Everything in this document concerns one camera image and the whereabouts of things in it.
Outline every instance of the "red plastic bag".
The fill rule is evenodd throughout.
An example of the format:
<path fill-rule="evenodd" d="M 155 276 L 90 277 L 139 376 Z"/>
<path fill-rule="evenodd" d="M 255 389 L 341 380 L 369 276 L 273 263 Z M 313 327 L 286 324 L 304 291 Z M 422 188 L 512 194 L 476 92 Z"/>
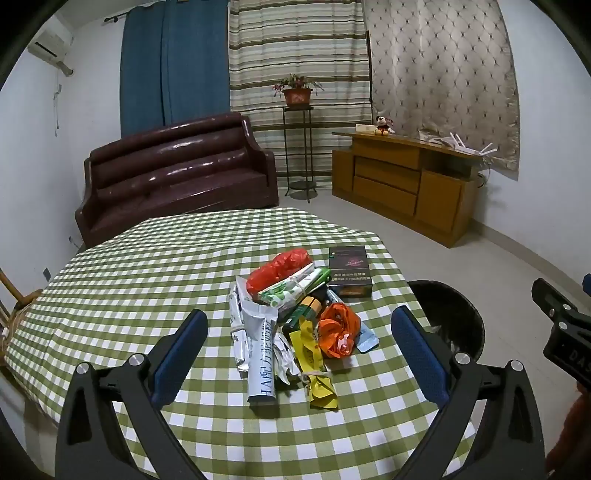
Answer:
<path fill-rule="evenodd" d="M 293 275 L 310 263 L 312 259 L 305 248 L 283 252 L 250 274 L 246 281 L 246 291 L 252 298 L 256 298 L 261 290 Z"/>

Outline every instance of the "black box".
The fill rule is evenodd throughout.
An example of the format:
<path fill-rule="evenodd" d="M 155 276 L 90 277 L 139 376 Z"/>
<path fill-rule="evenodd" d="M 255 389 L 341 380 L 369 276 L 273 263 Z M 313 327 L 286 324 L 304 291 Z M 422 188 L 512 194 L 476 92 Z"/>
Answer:
<path fill-rule="evenodd" d="M 371 297 L 373 284 L 363 245 L 330 247 L 329 287 L 339 297 Z"/>

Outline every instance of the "brown leather sofa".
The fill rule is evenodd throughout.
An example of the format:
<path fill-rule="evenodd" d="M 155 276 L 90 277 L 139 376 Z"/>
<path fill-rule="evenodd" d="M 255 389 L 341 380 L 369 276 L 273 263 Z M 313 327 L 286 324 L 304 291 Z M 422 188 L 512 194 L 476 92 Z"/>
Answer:
<path fill-rule="evenodd" d="M 84 169 L 87 247 L 153 217 L 278 204 L 273 153 L 239 113 L 131 135 L 93 150 Z"/>

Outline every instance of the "green checkered tablecloth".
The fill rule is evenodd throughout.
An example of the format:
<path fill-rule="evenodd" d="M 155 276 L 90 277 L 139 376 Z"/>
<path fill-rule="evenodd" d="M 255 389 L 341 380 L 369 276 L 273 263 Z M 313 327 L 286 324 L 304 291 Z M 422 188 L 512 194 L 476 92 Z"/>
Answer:
<path fill-rule="evenodd" d="M 232 355 L 230 283 L 295 247 L 326 265 L 329 247 L 339 244 L 366 246 L 374 292 L 353 309 L 379 336 L 379 348 L 326 362 L 338 411 L 311 408 L 301 384 L 279 390 L 277 408 L 251 410 Z M 402 304 L 426 325 L 374 233 L 296 209 L 158 218 L 76 255 L 33 304 L 7 363 L 59 421 L 78 363 L 114 367 L 147 353 L 196 307 L 209 318 L 209 336 L 163 415 L 208 478 L 391 479 L 436 414 L 391 336 L 390 314 Z M 138 466 L 153 472 L 125 407 L 115 408 Z M 470 424 L 449 471 L 460 466 L 473 435 Z"/>

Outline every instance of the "yellow package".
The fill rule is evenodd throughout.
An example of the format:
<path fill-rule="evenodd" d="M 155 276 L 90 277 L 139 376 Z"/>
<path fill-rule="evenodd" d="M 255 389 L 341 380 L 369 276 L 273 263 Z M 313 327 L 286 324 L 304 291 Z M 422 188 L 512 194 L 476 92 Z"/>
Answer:
<path fill-rule="evenodd" d="M 312 322 L 300 317 L 300 330 L 290 333 L 291 344 L 296 352 L 295 356 L 300 362 L 301 370 L 304 373 L 323 370 L 324 368 L 322 350 L 320 350 L 312 330 Z M 310 375 L 308 400 L 310 405 L 315 407 L 337 408 L 338 401 L 330 378 Z"/>

